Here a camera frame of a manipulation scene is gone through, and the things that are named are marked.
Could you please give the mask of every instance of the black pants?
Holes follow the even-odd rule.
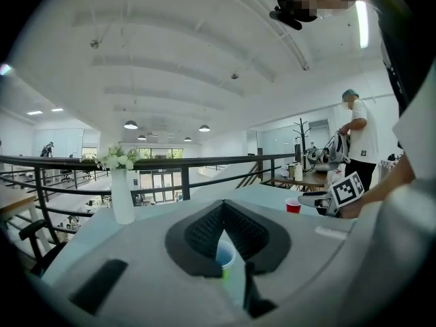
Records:
[[[367,162],[352,160],[345,167],[345,176],[347,177],[351,173],[357,172],[360,181],[362,182],[363,188],[365,189],[365,191],[368,191],[371,185],[371,180],[373,178],[373,172],[375,166],[376,166],[375,163],[367,163]]]

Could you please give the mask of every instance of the white t-shirt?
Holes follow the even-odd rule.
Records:
[[[379,156],[379,143],[373,113],[360,99],[354,101],[353,117],[367,120],[367,125],[362,129],[351,130],[351,147],[348,157],[352,160],[377,164]]]

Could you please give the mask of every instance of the red cup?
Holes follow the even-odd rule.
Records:
[[[287,199],[286,200],[286,211],[289,213],[300,213],[301,203],[297,199]]]

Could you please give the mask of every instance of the wooden table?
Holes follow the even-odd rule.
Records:
[[[4,222],[18,213],[29,210],[32,221],[39,219],[35,208],[36,196],[29,195],[23,190],[11,189],[0,185],[0,221]],[[44,231],[37,231],[39,240],[46,251],[51,250]]]
[[[278,184],[277,186],[285,185],[287,189],[290,189],[292,185],[297,185],[301,187],[300,191],[315,191],[316,189],[324,188],[327,182],[327,173],[322,172],[305,172],[302,174],[302,181],[297,182],[292,178],[285,178],[282,176],[275,176],[274,179],[270,180],[271,183]]]

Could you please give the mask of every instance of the coat rack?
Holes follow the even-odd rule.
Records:
[[[304,124],[307,123],[307,121],[303,122],[302,119],[300,118],[300,123],[295,123],[297,126],[300,127],[300,131],[296,131],[295,129],[293,129],[292,131],[295,131],[296,133],[298,133],[298,135],[301,138],[301,142],[302,142],[302,169],[303,171],[306,171],[306,140],[305,138],[308,138],[309,136],[306,136],[306,133],[308,131],[310,131],[311,128],[309,128],[306,132],[305,129],[303,128]]]

